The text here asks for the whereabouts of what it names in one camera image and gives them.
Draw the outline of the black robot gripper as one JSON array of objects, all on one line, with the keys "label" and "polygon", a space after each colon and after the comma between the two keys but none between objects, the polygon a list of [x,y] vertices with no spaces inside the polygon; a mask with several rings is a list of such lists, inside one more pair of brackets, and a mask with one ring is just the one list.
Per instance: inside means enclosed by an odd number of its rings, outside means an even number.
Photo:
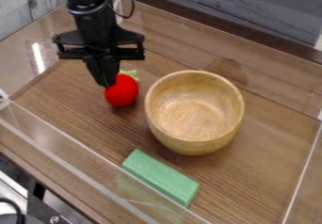
[{"label": "black robot gripper", "polygon": [[[145,36],[122,28],[117,19],[131,18],[135,9],[122,15],[113,0],[67,0],[67,10],[77,30],[54,36],[58,55],[62,59],[83,59],[97,83],[109,88],[117,83],[119,60],[145,59]],[[98,57],[103,57],[103,67]]]}]

